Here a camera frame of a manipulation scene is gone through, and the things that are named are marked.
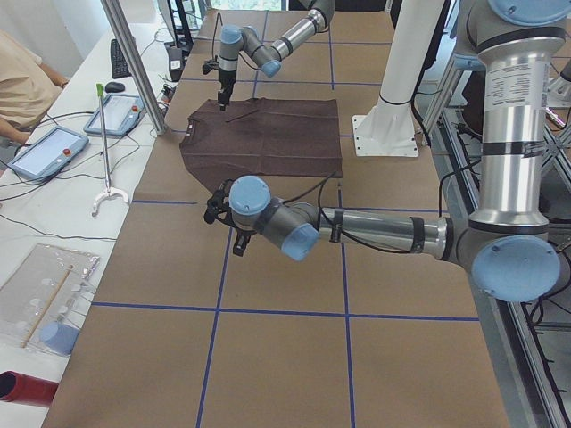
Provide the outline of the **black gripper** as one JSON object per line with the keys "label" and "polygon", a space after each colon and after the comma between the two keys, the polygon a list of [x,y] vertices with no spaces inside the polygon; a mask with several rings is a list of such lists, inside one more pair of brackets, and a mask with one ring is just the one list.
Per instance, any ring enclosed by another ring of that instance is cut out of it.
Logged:
{"label": "black gripper", "polygon": [[236,83],[236,72],[234,70],[219,69],[219,82],[221,85],[218,91],[218,104],[221,111],[229,106],[230,95],[233,93],[234,85]]}
{"label": "black gripper", "polygon": [[232,221],[234,228],[240,233],[246,234],[238,235],[233,244],[233,254],[236,256],[244,255],[244,248],[249,244],[252,235],[256,235],[255,224],[257,221],[257,216],[233,216]]}

